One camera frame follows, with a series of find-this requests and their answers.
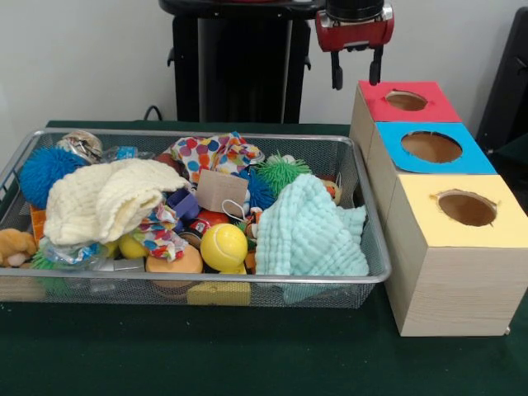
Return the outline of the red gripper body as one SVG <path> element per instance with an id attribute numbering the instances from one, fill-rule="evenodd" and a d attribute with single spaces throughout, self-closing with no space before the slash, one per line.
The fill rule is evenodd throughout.
<path id="1" fill-rule="evenodd" d="M 323 52 L 339 52 L 347 48 L 386 45 L 394 31 L 394 13 L 382 12 L 368 21 L 342 22 L 319 12 L 315 19 L 319 47 Z"/>

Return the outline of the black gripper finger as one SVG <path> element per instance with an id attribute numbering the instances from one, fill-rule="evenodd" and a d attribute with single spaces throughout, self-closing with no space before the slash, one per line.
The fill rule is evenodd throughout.
<path id="1" fill-rule="evenodd" d="M 376 86 L 380 83 L 381 79 L 381 67 L 382 67 L 382 58 L 384 54 L 384 46 L 379 45 L 373 48 L 374 55 L 372 62 L 370 63 L 369 71 L 369 83 L 371 86 Z"/>
<path id="2" fill-rule="evenodd" d="M 333 51 L 331 53 L 331 67 L 332 67 L 332 88 L 335 90 L 342 90 L 343 76 L 342 67 L 339 63 L 339 52 Z"/>

